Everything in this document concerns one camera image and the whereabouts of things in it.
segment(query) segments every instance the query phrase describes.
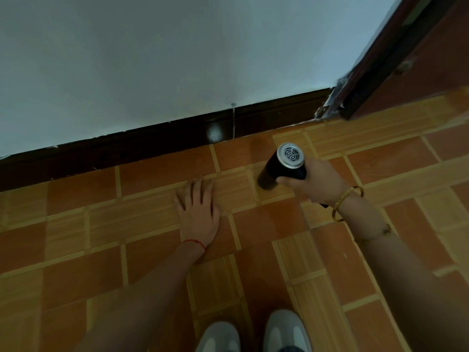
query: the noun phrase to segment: bracelet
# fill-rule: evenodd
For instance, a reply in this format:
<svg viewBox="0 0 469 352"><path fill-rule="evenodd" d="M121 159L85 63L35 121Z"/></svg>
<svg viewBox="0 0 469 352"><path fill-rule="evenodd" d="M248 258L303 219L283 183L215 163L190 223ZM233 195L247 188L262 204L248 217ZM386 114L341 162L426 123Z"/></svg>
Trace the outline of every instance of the bracelet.
<svg viewBox="0 0 469 352"><path fill-rule="evenodd" d="M386 228L383 230L381 235L374 236L374 237L371 237L371 238L358 238L358 239L354 239L354 241L356 242L356 244L360 244L360 243L368 244L376 238L383 237L383 236L388 236L391 233L392 233L391 226L389 224L387 224Z"/></svg>
<svg viewBox="0 0 469 352"><path fill-rule="evenodd" d="M346 192L343 193L343 195L341 196L341 198L339 200L337 200L337 202L335 203L334 205L334 208L332 210L332 218L335 222L341 222L343 221L344 219L336 219L335 218L335 214L337 213L337 208L339 207L340 204L342 204L342 201L344 201L344 199L350 195L350 193L355 190L355 189L360 189L360 196L363 197L363 195L365 195L365 192L363 190L363 188L361 186L358 186L358 185L355 185L355 186L352 186L350 189L348 189Z"/></svg>
<svg viewBox="0 0 469 352"><path fill-rule="evenodd" d="M200 242L200 241L198 241L198 240L196 240L196 239L192 239L192 238L186 239L186 240L182 241L181 243L184 243L184 242L195 242L195 243L198 243L199 245L202 246L202 248L203 248L204 251L207 250L207 249L205 248L205 246L203 245L203 243Z"/></svg>

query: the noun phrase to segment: orange floor tile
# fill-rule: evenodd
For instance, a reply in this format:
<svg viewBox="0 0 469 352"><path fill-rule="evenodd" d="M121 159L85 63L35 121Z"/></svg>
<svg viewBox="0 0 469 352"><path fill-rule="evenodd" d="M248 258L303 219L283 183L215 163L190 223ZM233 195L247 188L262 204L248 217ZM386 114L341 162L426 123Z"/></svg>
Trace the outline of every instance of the orange floor tile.
<svg viewBox="0 0 469 352"><path fill-rule="evenodd" d="M150 351L190 351L218 319L235 323L250 350L276 308L302 316L317 351L409 351L348 227L330 208L255 179L283 142L330 160L469 301L468 91L0 193L0 350L74 346L178 246L171 195L203 175L215 178L219 234Z"/></svg>

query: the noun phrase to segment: white sneaker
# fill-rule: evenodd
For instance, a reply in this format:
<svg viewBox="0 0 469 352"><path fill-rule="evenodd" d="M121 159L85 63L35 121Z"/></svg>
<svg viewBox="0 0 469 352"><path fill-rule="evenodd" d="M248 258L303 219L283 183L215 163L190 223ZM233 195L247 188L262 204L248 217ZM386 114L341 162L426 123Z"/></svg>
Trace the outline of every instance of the white sneaker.
<svg viewBox="0 0 469 352"><path fill-rule="evenodd" d="M196 352L240 352L239 334L229 322L220 321L207 327Z"/></svg>
<svg viewBox="0 0 469 352"><path fill-rule="evenodd" d="M293 346L304 352L313 350L300 317L290 310L273 312L267 321L262 351L278 352Z"/></svg>

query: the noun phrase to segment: dark brown baseboard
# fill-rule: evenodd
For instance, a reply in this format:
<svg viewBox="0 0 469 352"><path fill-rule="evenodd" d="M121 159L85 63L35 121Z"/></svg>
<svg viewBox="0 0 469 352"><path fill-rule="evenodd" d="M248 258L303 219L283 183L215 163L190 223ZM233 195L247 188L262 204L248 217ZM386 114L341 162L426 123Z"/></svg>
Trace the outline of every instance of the dark brown baseboard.
<svg viewBox="0 0 469 352"><path fill-rule="evenodd" d="M43 148L0 160L0 191L312 120L331 89L322 89L126 132Z"/></svg>

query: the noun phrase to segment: hand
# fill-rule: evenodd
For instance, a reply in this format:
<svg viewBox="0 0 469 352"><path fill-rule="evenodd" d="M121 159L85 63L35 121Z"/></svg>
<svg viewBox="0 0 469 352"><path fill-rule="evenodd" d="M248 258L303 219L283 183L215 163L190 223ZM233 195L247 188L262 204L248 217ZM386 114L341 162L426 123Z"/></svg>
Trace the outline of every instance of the hand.
<svg viewBox="0 0 469 352"><path fill-rule="evenodd" d="M298 180L279 176L277 183L289 186L307 195L311 201L334 206L341 195L350 188L328 161L306 158L306 179Z"/></svg>
<svg viewBox="0 0 469 352"><path fill-rule="evenodd" d="M179 219L181 221L181 242L195 239L205 247L212 243L220 224L220 208L213 205L213 180L210 181L203 198L201 198L202 177L197 179L192 189L192 181L186 185L185 205L183 206L178 195L174 194Z"/></svg>

